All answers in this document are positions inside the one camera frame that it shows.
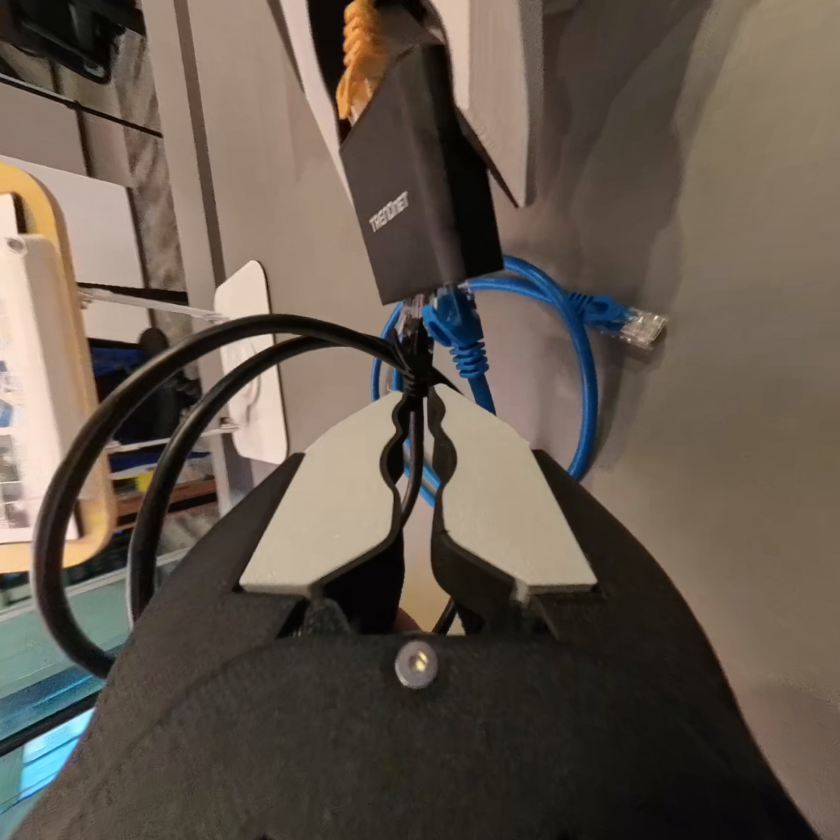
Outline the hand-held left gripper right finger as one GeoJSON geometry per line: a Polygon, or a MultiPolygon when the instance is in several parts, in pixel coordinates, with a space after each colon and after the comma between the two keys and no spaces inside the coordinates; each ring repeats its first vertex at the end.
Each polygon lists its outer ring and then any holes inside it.
{"type": "Polygon", "coordinates": [[[529,444],[444,385],[427,406],[438,478],[432,568],[456,605],[504,617],[538,596],[593,591],[595,573],[529,444]]]}

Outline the white printed sign panel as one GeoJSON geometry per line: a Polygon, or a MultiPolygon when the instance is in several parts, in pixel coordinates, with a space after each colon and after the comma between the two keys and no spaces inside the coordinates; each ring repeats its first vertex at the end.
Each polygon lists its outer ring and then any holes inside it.
{"type": "Polygon", "coordinates": [[[2,241],[2,545],[33,538],[48,484],[87,415],[85,365],[65,290],[47,238],[2,241]]]}

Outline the white rounded pad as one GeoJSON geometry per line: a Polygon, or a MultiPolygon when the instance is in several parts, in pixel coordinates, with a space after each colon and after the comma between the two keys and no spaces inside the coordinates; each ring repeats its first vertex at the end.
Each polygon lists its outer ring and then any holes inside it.
{"type": "MultiPolygon", "coordinates": [[[[270,300],[265,271],[249,261],[215,291],[214,307],[227,320],[268,314],[270,300]]],[[[243,339],[220,349],[224,375],[274,344],[271,334],[243,339]]],[[[273,367],[245,385],[227,403],[225,416],[234,426],[238,454],[273,465],[288,456],[287,424],[279,367],[273,367]]]]}

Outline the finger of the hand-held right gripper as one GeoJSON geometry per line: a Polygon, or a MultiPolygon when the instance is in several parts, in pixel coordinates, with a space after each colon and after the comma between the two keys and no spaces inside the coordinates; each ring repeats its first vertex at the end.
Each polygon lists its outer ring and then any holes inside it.
{"type": "Polygon", "coordinates": [[[457,110],[479,156],[515,207],[537,191],[543,119],[543,3],[433,1],[457,110]]]}
{"type": "Polygon", "coordinates": [[[325,141],[341,140],[335,100],[343,75],[344,1],[280,1],[297,77],[325,141]]]}

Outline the black ethernet splitter box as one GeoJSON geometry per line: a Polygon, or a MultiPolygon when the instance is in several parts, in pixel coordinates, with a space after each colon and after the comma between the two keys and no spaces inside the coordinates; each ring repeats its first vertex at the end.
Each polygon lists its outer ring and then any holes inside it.
{"type": "Polygon", "coordinates": [[[378,297],[502,270],[487,168],[461,129],[445,47],[403,51],[340,147],[378,297]]]}

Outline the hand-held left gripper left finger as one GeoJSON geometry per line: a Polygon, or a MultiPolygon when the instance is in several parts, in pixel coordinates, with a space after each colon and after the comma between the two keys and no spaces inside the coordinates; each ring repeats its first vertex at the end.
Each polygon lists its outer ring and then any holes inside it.
{"type": "Polygon", "coordinates": [[[244,591],[314,595],[393,542],[406,409],[405,394],[392,392],[305,451],[239,578],[244,591]]]}

